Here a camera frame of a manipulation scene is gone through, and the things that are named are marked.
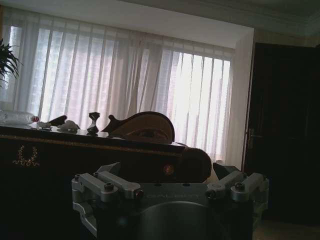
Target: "ceiling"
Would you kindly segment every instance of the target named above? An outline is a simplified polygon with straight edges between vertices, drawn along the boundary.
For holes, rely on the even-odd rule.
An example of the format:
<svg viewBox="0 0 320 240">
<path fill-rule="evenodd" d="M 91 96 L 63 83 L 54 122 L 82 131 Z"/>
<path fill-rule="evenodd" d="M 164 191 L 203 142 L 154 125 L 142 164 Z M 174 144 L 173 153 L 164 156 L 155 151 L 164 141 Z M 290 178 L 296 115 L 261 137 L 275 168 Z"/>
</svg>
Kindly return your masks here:
<svg viewBox="0 0 320 240">
<path fill-rule="evenodd" d="M 253 28 L 118 0 L 0 0 L 13 8 L 222 47 Z"/>
<path fill-rule="evenodd" d="M 320 0 L 219 0 L 265 8 L 279 13 L 310 17 L 320 11 Z"/>
</svg>

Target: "small figurine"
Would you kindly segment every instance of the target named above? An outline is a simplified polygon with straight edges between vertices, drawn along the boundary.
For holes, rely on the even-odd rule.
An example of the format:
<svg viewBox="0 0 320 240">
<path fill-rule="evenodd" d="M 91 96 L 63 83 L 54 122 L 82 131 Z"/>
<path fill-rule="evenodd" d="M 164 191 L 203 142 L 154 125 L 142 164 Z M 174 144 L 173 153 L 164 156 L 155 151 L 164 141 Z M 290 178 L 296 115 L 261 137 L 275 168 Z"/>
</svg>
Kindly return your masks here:
<svg viewBox="0 0 320 240">
<path fill-rule="evenodd" d="M 42 122 L 42 121 L 38 121 L 36 123 L 36 129 L 42 129 L 42 130 L 47 130 L 47 131 L 51 131 L 51 123 L 50 122 Z"/>
<path fill-rule="evenodd" d="M 52 120 L 49 121 L 48 123 L 50 123 L 51 126 L 56 126 L 56 127 L 57 127 L 57 126 L 59 126 L 59 125 L 64 124 L 67 118 L 68 118 L 68 117 L 67 117 L 66 115 L 62 115 L 62 116 L 59 116 L 59 117 L 57 117 L 57 118 L 55 118 L 55 119 L 52 119 Z"/>
<path fill-rule="evenodd" d="M 88 135 L 97 135 L 97 132 L 99 132 L 99 129 L 97 128 L 97 120 L 100 117 L 99 112 L 90 112 L 89 118 L 92 119 L 91 125 L 87 128 Z"/>
<path fill-rule="evenodd" d="M 58 125 L 57 128 L 61 130 L 67 130 L 70 132 L 77 132 L 78 129 L 80 129 L 80 127 L 74 121 L 71 120 L 65 121 L 64 124 Z"/>
</svg>

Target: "bolt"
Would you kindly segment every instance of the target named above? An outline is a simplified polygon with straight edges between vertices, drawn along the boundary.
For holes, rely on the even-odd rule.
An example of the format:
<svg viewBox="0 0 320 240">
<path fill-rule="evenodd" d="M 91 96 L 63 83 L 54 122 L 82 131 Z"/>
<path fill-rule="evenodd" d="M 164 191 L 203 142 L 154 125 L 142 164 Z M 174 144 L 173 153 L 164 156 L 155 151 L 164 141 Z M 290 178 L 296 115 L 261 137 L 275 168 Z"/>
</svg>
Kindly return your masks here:
<svg viewBox="0 0 320 240">
<path fill-rule="evenodd" d="M 208 191 L 206 191 L 205 195 L 206 195 L 206 197 L 207 197 L 208 199 L 213 200 L 213 199 L 216 198 L 216 195 L 217 195 L 217 194 L 216 194 L 216 192 L 215 192 L 214 190 L 208 190 Z"/>
<path fill-rule="evenodd" d="M 106 191 L 112 191 L 114 189 L 114 185 L 111 183 L 111 182 L 107 182 L 105 185 L 104 185 L 104 189 Z"/>
<path fill-rule="evenodd" d="M 245 190 L 245 185 L 242 182 L 237 182 L 235 185 L 235 189 L 238 191 L 244 191 Z"/>
<path fill-rule="evenodd" d="M 138 189 L 137 191 L 135 191 L 135 195 L 134 198 L 137 200 L 142 199 L 144 196 L 144 191 L 142 189 Z"/>
</svg>

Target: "curtain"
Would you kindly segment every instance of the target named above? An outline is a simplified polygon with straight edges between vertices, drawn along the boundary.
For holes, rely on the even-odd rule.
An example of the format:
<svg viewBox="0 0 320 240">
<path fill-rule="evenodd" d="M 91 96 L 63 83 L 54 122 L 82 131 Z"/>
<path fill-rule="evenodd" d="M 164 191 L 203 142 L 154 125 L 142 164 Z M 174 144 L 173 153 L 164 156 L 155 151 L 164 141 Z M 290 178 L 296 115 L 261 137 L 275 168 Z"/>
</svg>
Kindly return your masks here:
<svg viewBox="0 0 320 240">
<path fill-rule="evenodd" d="M 176 142 L 224 160 L 233 49 L 145 32 L 4 9 L 4 40 L 23 65 L 0 101 L 42 122 L 67 115 L 81 129 L 101 113 L 125 119 L 156 111 L 171 119 Z"/>
</svg>

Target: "red bottle cap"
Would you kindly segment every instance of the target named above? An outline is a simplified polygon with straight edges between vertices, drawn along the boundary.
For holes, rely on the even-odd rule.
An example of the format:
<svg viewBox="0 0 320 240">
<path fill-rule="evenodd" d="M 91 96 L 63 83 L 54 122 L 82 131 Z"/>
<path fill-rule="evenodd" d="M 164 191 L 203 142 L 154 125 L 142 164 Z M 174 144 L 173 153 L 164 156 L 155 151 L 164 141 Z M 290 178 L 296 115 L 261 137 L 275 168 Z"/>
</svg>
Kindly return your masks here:
<svg viewBox="0 0 320 240">
<path fill-rule="evenodd" d="M 33 116 L 33 117 L 31 118 L 31 121 L 32 121 L 32 122 L 38 122 L 38 121 L 39 121 L 39 117 Z"/>
</svg>

